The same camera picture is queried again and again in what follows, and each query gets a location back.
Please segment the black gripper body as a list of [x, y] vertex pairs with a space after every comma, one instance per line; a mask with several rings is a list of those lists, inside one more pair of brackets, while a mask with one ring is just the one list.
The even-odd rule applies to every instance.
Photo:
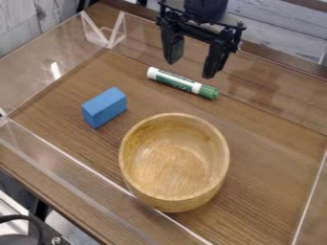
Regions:
[[239, 51], [241, 39], [247, 25], [227, 12], [227, 1], [161, 1], [162, 21], [179, 26], [183, 36], [210, 43], [215, 39], [226, 42], [233, 53]]

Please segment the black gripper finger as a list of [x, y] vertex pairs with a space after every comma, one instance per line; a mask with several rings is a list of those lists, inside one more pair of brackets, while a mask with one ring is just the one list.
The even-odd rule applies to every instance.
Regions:
[[210, 44], [209, 56], [206, 57], [202, 76], [207, 79], [213, 78], [215, 74], [223, 69], [229, 58], [230, 50], [226, 42], [215, 39]]
[[185, 36], [179, 26], [167, 20], [162, 21], [162, 42], [165, 60], [173, 65], [185, 54]]

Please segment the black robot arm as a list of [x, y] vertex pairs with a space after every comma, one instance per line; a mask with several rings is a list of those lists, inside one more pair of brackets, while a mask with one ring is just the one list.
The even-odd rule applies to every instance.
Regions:
[[157, 24], [162, 30], [163, 57], [173, 65], [185, 55], [186, 36], [210, 45], [203, 78], [223, 69], [229, 56], [241, 49], [243, 21], [226, 13], [229, 0], [159, 0]]

